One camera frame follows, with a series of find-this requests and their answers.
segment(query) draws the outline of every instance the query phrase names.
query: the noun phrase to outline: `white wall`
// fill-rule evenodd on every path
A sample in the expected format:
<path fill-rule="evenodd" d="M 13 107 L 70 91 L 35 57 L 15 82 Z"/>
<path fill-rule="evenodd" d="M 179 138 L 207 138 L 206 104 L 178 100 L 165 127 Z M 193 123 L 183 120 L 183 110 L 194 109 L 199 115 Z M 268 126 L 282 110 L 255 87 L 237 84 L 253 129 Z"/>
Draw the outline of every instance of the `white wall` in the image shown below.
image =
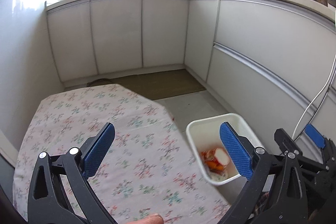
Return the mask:
<path fill-rule="evenodd" d="M 63 91 L 45 1 L 0 0 L 0 130 L 17 150 L 40 101 Z"/>

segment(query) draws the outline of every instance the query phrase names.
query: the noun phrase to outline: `white cable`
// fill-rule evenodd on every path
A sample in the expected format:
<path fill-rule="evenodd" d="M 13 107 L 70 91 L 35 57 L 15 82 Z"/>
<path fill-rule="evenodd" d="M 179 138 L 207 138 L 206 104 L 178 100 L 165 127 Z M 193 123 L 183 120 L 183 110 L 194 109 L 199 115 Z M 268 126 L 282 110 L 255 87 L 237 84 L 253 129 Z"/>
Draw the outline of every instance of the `white cable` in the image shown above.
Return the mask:
<path fill-rule="evenodd" d="M 335 11 L 335 30 L 336 30 L 336 11 Z M 330 71 L 330 74 L 329 74 L 329 77 L 325 83 L 325 85 L 323 86 L 323 88 L 320 90 L 319 93 L 317 93 L 317 95 L 315 96 L 315 98 L 310 102 L 310 104 L 307 106 L 307 108 L 304 110 L 300 120 L 298 121 L 295 129 L 294 129 L 294 132 L 293 132 L 293 135 L 292 135 L 292 139 L 294 140 L 294 137 L 295 137 L 295 133 L 296 133 L 296 130 L 300 124 L 300 122 L 302 121 L 302 118 L 304 117 L 304 115 L 306 114 L 306 112 L 308 111 L 308 109 L 310 108 L 310 106 L 313 104 L 313 102 L 315 102 L 315 100 L 317 99 L 318 96 L 320 96 L 320 94 L 323 92 L 323 90 L 325 90 L 325 88 L 329 85 L 329 82 L 332 80 L 332 75 L 333 75 L 333 71 L 335 69 L 335 65 L 336 65 L 336 53 L 335 53 L 335 58 L 334 58 L 334 62 L 333 62 L 333 66 L 331 68 L 331 71 Z"/>

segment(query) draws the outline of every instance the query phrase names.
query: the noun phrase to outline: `floral tablecloth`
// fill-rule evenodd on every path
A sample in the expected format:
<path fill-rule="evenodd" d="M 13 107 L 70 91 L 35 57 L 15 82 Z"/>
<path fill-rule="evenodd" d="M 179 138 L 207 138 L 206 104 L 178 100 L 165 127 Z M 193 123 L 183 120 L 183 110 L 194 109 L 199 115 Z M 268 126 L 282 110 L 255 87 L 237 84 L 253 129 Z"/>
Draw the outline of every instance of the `floral tablecloth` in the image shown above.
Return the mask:
<path fill-rule="evenodd" d="M 229 208 L 209 185 L 167 110 L 120 85 L 72 90 L 44 99 L 29 125 L 16 164 L 13 201 L 27 219 L 28 189 L 40 152 L 66 153 L 106 122 L 115 140 L 89 183 L 122 224 L 160 213 L 165 223 L 216 224 Z M 75 213 L 81 212 L 63 184 Z"/>

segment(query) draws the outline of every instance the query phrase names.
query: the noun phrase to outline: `white plastic bin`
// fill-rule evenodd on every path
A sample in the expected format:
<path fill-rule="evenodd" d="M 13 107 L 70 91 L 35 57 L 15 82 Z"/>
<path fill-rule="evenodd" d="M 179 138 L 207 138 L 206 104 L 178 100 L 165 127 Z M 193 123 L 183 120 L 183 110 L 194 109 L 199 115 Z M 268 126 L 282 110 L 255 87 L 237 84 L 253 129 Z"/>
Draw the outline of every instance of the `white plastic bin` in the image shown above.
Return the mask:
<path fill-rule="evenodd" d="M 246 121 L 240 115 L 235 113 L 193 121 L 187 126 L 186 135 L 203 177 L 209 183 L 218 187 L 218 190 L 224 198 L 232 204 L 246 183 L 246 178 L 238 173 L 235 165 L 231 161 L 226 167 L 228 178 L 224 181 L 212 180 L 206 172 L 200 157 L 200 153 L 203 151 L 224 147 L 221 138 L 219 137 L 219 128 L 224 122 L 229 122 L 237 134 L 248 138 L 254 147 L 263 147 Z"/>

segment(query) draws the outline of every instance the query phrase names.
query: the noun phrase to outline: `tiled floor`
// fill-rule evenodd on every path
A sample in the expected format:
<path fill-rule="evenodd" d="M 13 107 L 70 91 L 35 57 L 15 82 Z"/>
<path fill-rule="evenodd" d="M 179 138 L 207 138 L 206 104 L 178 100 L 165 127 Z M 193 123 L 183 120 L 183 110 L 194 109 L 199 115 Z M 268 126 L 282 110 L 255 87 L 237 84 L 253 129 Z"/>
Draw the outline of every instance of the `tiled floor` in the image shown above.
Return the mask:
<path fill-rule="evenodd" d="M 190 122 L 227 113 L 206 90 L 155 101 L 165 106 L 174 116 L 176 125 L 184 138 L 185 129 Z"/>

